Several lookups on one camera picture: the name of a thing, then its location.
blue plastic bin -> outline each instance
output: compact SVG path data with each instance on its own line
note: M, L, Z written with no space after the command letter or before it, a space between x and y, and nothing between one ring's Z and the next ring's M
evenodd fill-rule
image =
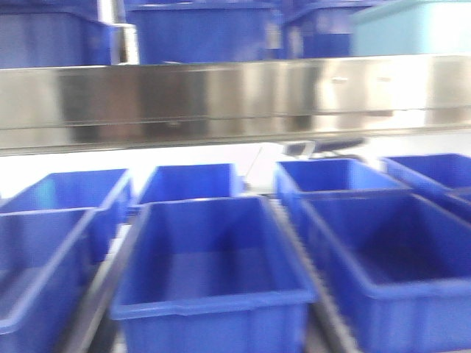
M351 15L384 1L317 1L289 16L283 24L287 59L348 57Z
M131 7L141 64L268 59L273 6L260 2Z
M353 159L279 162L275 193L299 226L302 199L408 193L410 188Z
M53 173L0 203L0 214L30 210L96 209L91 225L93 259L102 261L116 226L124 221L131 197L124 169Z
M2 7L0 68L109 65L111 30L67 10Z
M471 190L453 191L447 194L444 207L471 224Z
M444 205L445 194L471 192L471 158L460 154L429 154L383 158L388 174L420 195Z
M261 197L147 205L111 306L128 353L300 353L316 293Z
M91 278L93 211L0 215L0 352L50 353Z
M353 16L354 55L471 51L471 1L398 0Z
M420 196L311 200L308 251L368 353L471 348L471 226Z
M237 196L244 185L235 169L232 164L157 167L133 204Z

stainless steel surface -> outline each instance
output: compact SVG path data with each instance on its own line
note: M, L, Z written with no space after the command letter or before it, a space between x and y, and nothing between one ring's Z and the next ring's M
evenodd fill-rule
M471 56L0 70L0 154L471 127Z
M130 225L121 226L120 232L113 240L110 253L100 264L99 270L79 303L76 314L57 347L57 353L88 352L132 251L136 235L136 232L130 230Z

metal frame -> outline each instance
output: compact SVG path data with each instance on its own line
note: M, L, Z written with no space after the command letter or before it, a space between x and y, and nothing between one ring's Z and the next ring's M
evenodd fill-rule
M471 127L471 56L0 70L0 154Z

